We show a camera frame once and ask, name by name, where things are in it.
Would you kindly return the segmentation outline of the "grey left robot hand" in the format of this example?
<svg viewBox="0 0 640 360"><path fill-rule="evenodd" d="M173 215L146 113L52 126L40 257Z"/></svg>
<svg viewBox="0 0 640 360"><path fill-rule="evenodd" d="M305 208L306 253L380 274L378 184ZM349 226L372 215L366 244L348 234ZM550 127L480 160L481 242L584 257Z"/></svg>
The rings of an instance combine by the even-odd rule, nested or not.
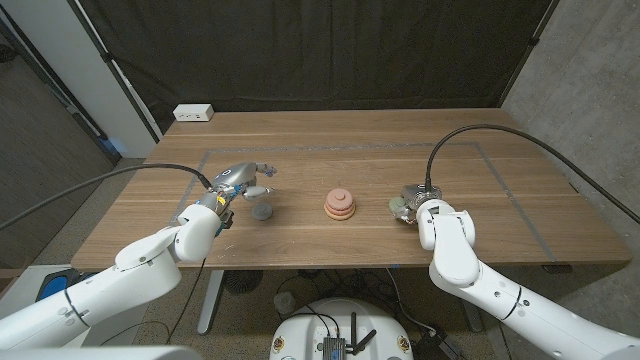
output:
<svg viewBox="0 0 640 360"><path fill-rule="evenodd" d="M221 216L237 197L254 201L267 196L273 192L273 189L257 184L259 173L272 177L277 170L266 163L245 162L233 165L214 178L213 183L197 204Z"/></svg>

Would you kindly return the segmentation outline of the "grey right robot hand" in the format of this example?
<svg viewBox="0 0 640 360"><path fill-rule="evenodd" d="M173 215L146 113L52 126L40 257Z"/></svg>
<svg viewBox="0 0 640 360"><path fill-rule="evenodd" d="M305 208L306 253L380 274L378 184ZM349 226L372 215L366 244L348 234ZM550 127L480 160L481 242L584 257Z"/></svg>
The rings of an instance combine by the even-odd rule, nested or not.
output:
<svg viewBox="0 0 640 360"><path fill-rule="evenodd" d="M413 224L416 222L417 210L423 203L441 198L442 192L438 187L426 187L424 184L405 185L400 195L389 201L389 210L396 220Z"/></svg>

